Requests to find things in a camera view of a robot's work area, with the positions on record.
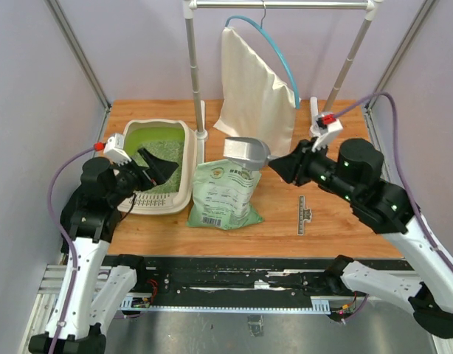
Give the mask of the piano pattern bag clip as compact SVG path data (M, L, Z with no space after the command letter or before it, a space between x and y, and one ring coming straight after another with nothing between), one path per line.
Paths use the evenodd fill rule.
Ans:
M303 236L305 234L305 225L312 220L312 211L306 205L304 195L299 196L297 208L297 235Z

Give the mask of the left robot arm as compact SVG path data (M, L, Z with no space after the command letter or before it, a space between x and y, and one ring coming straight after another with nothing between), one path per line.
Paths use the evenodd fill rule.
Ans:
M101 290L95 290L114 230L124 218L118 206L136 192L164 184L179 166L143 147L137 152L145 166L107 143L86 149L96 151L103 156L83 164L80 185L61 214L55 215L52 204L47 204L69 247L68 264L44 333L30 339L31 353L104 353L107 330L122 301L128 292L141 291L148 284L144 257L121 254Z

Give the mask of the green cat litter bag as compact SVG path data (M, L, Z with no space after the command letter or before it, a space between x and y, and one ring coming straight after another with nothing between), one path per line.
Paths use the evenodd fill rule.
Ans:
M260 172L227 159L199 164L187 225L231 230L262 223L251 203L260 178Z

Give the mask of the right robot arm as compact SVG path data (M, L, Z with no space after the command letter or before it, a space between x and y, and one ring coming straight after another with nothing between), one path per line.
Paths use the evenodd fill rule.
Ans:
M453 339L453 274L419 225L407 191L381 178L383 154L362 138L345 140L336 161L312 145L300 141L292 153L271 160L270 168L288 184L313 181L347 201L358 220L391 242L420 277L407 281L339 255L325 272L326 289L376 296L410 313L432 335Z

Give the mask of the grey metal scoop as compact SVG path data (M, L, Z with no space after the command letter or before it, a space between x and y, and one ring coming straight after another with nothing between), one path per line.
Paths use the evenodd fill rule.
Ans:
M266 143L251 137L227 137L223 155L225 159L251 171L259 171L277 158Z

